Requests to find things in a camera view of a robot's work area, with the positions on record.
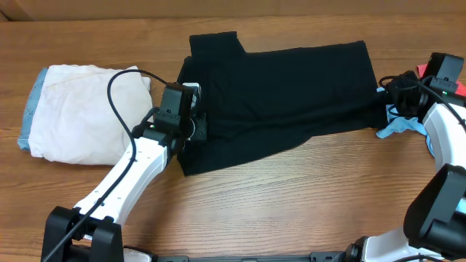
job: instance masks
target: cable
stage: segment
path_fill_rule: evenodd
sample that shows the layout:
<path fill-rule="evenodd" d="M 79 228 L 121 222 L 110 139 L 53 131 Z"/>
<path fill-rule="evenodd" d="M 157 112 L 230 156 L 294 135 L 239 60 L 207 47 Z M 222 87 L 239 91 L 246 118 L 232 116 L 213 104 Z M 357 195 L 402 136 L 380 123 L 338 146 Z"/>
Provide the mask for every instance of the cable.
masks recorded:
<path fill-rule="evenodd" d="M 445 107 L 453 114 L 453 116 L 455 118 L 458 119 L 458 122 L 459 124 L 463 127 L 463 129 L 465 130 L 466 132 L 466 123 L 465 123 L 465 120 L 463 118 L 461 118 L 461 116 L 450 106 L 449 103 L 447 103 L 439 94 L 437 94 L 434 90 L 430 89 L 429 87 L 425 86 L 424 83 L 433 78 L 434 76 L 427 76 L 425 78 L 423 78 L 423 80 L 421 80 L 421 82 L 418 82 L 418 81 L 414 81 L 413 79 L 410 79 L 408 77 L 405 77 L 405 76 L 386 76 L 386 77 L 382 77 L 379 81 L 379 84 L 381 85 L 381 87 L 385 87 L 385 85 L 382 83 L 383 81 L 385 80 L 388 80 L 388 79 L 402 79 L 402 80 L 405 80 L 405 81 L 408 81 L 408 82 L 411 82 L 412 84 L 415 84 L 416 86 L 418 87 L 421 87 L 422 89 L 424 89 L 426 92 L 428 92 L 430 95 L 432 95 L 438 103 L 442 103 L 445 105 Z"/>
<path fill-rule="evenodd" d="M 125 132 L 128 134 L 130 137 L 130 142 L 131 142 L 131 147 L 133 148 L 133 153 L 131 154 L 131 159 L 128 162 L 128 165 L 126 168 L 123 170 L 122 174 L 115 180 L 113 184 L 103 193 L 103 195 L 97 200 L 97 202 L 87 211 L 87 213 L 81 218 L 81 220 L 76 223 L 76 225 L 70 229 L 70 231 L 62 237 L 62 239 L 59 241 L 59 243 L 50 251 L 50 253 L 44 258 L 43 262 L 48 262 L 52 258 L 54 254 L 67 242 L 69 241 L 73 235 L 81 228 L 81 226 L 84 224 L 84 222 L 94 213 L 95 210 L 103 203 L 105 198 L 109 196 L 109 194 L 118 186 L 118 184 L 123 180 L 125 177 L 126 173 L 130 170 L 131 166 L 133 165 L 135 158 L 136 158 L 136 142 L 134 140 L 133 134 L 131 133 L 130 129 L 128 126 L 125 124 L 125 121 L 123 121 L 123 118 L 119 115 L 117 109 L 115 108 L 114 102 L 111 99 L 111 84 L 114 82 L 115 78 L 118 76 L 121 76 L 122 74 L 126 73 L 142 73 L 146 74 L 148 76 L 152 76 L 155 79 L 159 80 L 163 84 L 167 84 L 167 82 L 160 77 L 154 75 L 153 73 L 149 73 L 148 71 L 140 70 L 140 69 L 128 69 L 128 70 L 123 70 L 118 73 L 116 73 L 114 76 L 110 78 L 110 81 L 108 82 L 107 85 L 107 97 L 108 97 L 108 103 L 111 106 L 111 110 L 115 113 L 115 116 L 117 117 L 118 121 L 122 124 L 123 128 L 125 129 Z"/>
<path fill-rule="evenodd" d="M 433 258 L 433 257 L 428 256 L 428 255 L 412 255 L 412 256 L 409 256 L 409 257 L 400 258 L 400 259 L 395 260 L 393 262 L 408 262 L 408 261 L 415 261 L 415 260 L 422 260 L 422 259 L 428 259 L 428 260 L 434 261 L 434 262 L 443 262 L 441 259 Z"/>
<path fill-rule="evenodd" d="M 395 105 L 391 105 L 391 106 L 387 109 L 388 113 L 392 114 L 393 116 L 402 116 L 402 115 L 400 115 L 399 113 L 392 112 L 392 109 L 394 109 L 394 108 L 395 108 Z"/>

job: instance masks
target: white plastic casing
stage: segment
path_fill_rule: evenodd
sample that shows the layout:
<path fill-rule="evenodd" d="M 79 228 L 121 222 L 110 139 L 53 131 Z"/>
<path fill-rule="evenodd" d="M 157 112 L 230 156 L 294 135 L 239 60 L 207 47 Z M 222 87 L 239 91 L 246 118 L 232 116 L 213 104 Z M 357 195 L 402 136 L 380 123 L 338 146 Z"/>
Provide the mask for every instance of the white plastic casing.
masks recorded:
<path fill-rule="evenodd" d="M 167 148 L 160 146 L 159 142 L 147 138 L 136 138 L 136 161 L 122 179 L 119 185 L 105 199 L 103 205 L 91 215 L 92 218 L 104 219 L 110 216 L 115 223 L 124 225 L 134 204 L 147 187 L 149 182 L 161 173 L 167 164 Z M 130 161 L 133 149 L 129 145 L 125 155 L 111 169 L 102 182 L 83 200 L 74 207 L 80 207 L 81 214 L 85 214 L 103 195 L 103 193 L 122 174 Z"/>
<path fill-rule="evenodd" d="M 152 262 L 149 255 L 126 247 L 123 249 L 123 257 L 125 262 Z"/>
<path fill-rule="evenodd" d="M 361 260 L 363 262 L 393 262 L 419 254 L 443 259 L 433 251 L 410 247 L 403 228 L 400 227 L 377 237 L 369 237 L 364 243 Z"/>
<path fill-rule="evenodd" d="M 466 108 L 450 106 L 466 119 Z M 466 132 L 447 107 L 435 103 L 427 112 L 423 124 L 434 150 L 436 170 L 439 171 L 447 163 L 466 167 Z"/>

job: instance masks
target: black t-shirt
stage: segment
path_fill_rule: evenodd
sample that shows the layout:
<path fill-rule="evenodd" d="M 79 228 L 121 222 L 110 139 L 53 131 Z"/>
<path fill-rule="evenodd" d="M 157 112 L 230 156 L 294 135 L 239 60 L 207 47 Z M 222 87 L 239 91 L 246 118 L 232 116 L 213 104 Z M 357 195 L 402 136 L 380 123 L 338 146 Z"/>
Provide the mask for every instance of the black t-shirt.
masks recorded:
<path fill-rule="evenodd" d="M 202 88 L 208 141 L 186 142 L 185 175 L 276 154 L 315 135 L 387 126 L 366 44 L 247 53 L 236 32 L 191 36 L 178 83 Z"/>

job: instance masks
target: blue cloth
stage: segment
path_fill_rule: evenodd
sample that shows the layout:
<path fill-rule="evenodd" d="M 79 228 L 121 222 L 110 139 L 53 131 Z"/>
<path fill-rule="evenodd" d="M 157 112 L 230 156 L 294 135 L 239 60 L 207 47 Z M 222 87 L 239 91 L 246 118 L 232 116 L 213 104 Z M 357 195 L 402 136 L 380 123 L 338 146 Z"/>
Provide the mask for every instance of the blue cloth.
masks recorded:
<path fill-rule="evenodd" d="M 432 143 L 430 142 L 430 137 L 427 135 L 427 132 L 425 131 L 424 125 L 419 123 L 417 121 L 417 117 L 412 117 L 410 119 L 402 116 L 395 116 L 392 113 L 397 113 L 396 108 L 392 108 L 390 110 L 390 106 L 387 106 L 387 118 L 388 118 L 388 125 L 384 129 L 379 130 L 376 135 L 379 138 L 386 138 L 393 134 L 394 132 L 396 133 L 401 133 L 405 132 L 406 130 L 414 130 L 417 131 L 423 135 L 426 135 L 426 144 L 427 148 L 429 149 L 429 152 L 434 155 L 434 151 L 432 148 Z"/>
<path fill-rule="evenodd" d="M 32 118 L 34 117 L 34 113 L 36 113 L 37 104 L 39 103 L 39 98 L 41 97 L 42 85 L 44 84 L 47 71 L 47 68 L 43 68 L 41 70 L 37 76 L 36 82 L 34 83 L 31 92 L 29 93 L 28 102 L 26 103 L 26 108 L 24 109 L 23 114 L 21 134 L 17 139 L 17 144 L 22 150 L 30 150 L 28 139 L 29 134 L 31 133 Z"/>
<path fill-rule="evenodd" d="M 466 198 L 461 198 L 457 206 L 457 211 L 466 214 Z"/>

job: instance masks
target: white towel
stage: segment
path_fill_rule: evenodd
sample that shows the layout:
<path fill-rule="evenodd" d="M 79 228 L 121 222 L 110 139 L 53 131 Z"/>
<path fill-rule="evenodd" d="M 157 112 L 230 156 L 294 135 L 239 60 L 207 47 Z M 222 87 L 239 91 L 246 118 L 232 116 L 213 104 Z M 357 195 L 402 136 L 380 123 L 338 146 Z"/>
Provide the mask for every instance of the white towel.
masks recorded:
<path fill-rule="evenodd" d="M 108 81 L 119 71 L 50 66 L 29 135 L 31 155 L 70 164 L 116 164 L 130 143 L 107 98 Z M 149 90 L 150 79 L 139 73 L 118 76 L 112 84 L 114 105 L 130 130 L 152 107 Z"/>

